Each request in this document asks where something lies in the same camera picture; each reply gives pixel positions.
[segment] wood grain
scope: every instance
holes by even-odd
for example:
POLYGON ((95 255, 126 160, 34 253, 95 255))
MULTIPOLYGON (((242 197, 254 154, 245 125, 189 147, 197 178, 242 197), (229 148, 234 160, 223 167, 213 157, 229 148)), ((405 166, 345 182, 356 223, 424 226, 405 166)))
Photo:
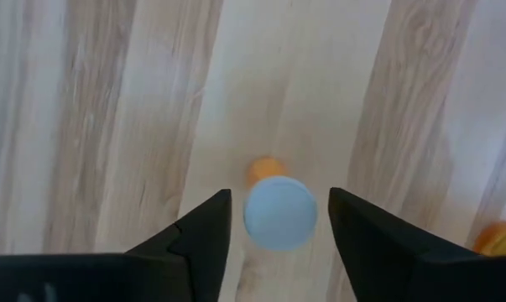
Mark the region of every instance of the wood grain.
POLYGON ((351 301, 331 186, 468 247, 506 220, 506 0, 0 0, 0 253, 124 251, 231 188, 220 301, 351 301), (243 228, 264 155, 318 202, 291 252, 243 228))
POLYGON ((98 250, 124 250, 176 220, 221 4, 138 1, 107 155, 98 250))
POLYGON ((135 1, 69 1, 59 151, 46 252, 90 252, 135 1))

